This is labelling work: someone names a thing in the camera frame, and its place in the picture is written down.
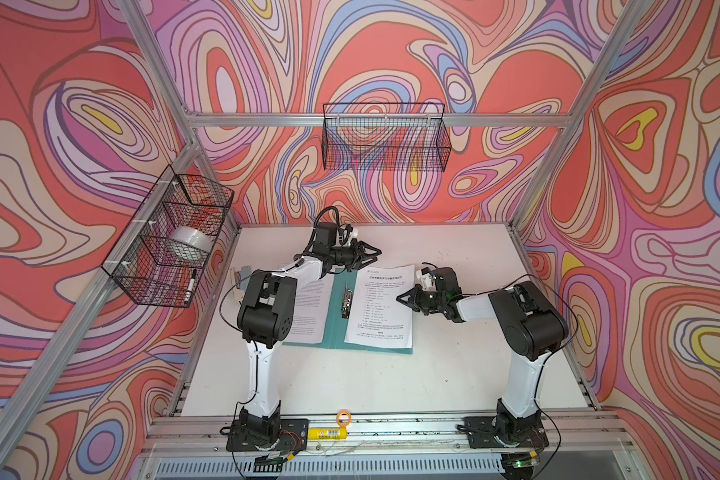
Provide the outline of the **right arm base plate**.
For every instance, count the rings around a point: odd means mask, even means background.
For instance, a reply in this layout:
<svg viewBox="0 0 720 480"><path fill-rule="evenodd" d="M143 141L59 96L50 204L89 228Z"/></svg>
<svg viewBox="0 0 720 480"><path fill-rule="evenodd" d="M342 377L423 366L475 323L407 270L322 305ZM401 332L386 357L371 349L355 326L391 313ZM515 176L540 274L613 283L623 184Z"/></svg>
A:
<svg viewBox="0 0 720 480"><path fill-rule="evenodd" d="M510 448L544 450L549 446L539 416L516 419L512 416L470 416L456 425L472 449Z"/></svg>

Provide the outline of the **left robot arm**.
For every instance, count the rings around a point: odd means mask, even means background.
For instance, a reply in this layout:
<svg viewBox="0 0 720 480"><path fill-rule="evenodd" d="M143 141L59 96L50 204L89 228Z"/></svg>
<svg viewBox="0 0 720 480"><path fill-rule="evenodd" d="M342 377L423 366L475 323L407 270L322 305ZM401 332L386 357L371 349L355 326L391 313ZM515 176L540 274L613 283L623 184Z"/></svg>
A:
<svg viewBox="0 0 720 480"><path fill-rule="evenodd" d="M270 436L280 431L281 399L273 365L279 344L293 326L299 290L335 269L359 271L381 254L381 249L359 240L352 225L318 222L291 263L250 275L237 314L250 366L249 399L238 407L241 427Z"/></svg>

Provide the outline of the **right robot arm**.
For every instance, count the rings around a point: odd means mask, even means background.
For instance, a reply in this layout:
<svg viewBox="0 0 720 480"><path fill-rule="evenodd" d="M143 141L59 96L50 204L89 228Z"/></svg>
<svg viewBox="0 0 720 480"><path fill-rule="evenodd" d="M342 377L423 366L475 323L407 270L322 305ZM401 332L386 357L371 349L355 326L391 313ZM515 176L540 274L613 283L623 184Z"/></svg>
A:
<svg viewBox="0 0 720 480"><path fill-rule="evenodd" d="M537 394L545 362L564 346L569 324L533 282L518 279L503 288L469 294L462 291L452 268L425 267L396 301L425 316L441 314L453 323L494 320L500 326L512 352L508 382L493 416L466 417L457 427L472 448L548 445Z"/></svg>

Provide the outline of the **printed paper sheet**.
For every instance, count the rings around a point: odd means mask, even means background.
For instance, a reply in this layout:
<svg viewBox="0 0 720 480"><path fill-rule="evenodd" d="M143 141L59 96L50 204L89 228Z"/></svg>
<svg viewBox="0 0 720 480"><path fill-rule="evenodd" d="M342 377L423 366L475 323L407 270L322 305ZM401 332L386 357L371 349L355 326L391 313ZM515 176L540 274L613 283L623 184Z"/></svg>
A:
<svg viewBox="0 0 720 480"><path fill-rule="evenodd" d="M287 343L316 345L323 341L333 282L333 276L327 275L299 288Z"/></svg>
<svg viewBox="0 0 720 480"><path fill-rule="evenodd" d="M378 349L411 350L413 311L397 297L413 287L413 265L360 270L344 341Z"/></svg>

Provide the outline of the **metal folder clip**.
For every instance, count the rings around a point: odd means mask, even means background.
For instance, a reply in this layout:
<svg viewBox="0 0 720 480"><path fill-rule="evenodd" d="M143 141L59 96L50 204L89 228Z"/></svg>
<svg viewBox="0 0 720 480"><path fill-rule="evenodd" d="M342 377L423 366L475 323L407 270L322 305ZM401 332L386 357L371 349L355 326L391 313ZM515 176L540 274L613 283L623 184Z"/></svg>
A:
<svg viewBox="0 0 720 480"><path fill-rule="evenodd" d="M350 287L349 283L345 284L345 288L342 294L341 302L341 317L348 320L351 314L352 302L353 302L354 291Z"/></svg>

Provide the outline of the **teal folder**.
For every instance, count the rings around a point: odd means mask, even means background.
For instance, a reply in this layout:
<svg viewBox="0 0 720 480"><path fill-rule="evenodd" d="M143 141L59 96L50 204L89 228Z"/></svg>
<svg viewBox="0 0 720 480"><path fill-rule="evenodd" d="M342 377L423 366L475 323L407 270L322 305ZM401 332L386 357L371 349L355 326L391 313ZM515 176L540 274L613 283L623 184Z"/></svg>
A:
<svg viewBox="0 0 720 480"><path fill-rule="evenodd" d="M327 316L327 322L325 326L325 332L323 341L316 345L296 344L287 343L286 345L297 346L297 347L311 347L320 349L330 350L355 350L355 351L367 351L367 352L381 352L381 353L393 353L401 355L412 355L413 348L378 348L367 345L359 345L348 343L345 341L346 331L349 320L345 320L341 317L341 302L342 294L345 288L345 284L349 283L350 287L354 289L356 283L356 272L352 273L341 273L333 276L333 290L331 294L330 306Z"/></svg>

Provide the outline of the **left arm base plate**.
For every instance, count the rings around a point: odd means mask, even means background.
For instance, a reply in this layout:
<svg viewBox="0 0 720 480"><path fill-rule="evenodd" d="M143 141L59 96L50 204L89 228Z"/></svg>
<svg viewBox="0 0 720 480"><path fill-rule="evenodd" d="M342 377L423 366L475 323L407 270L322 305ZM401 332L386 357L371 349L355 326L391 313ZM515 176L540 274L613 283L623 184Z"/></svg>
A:
<svg viewBox="0 0 720 480"><path fill-rule="evenodd" d="M219 433L226 438L228 452L298 453L308 444L309 421L306 418L285 418L271 425L256 425L236 419Z"/></svg>

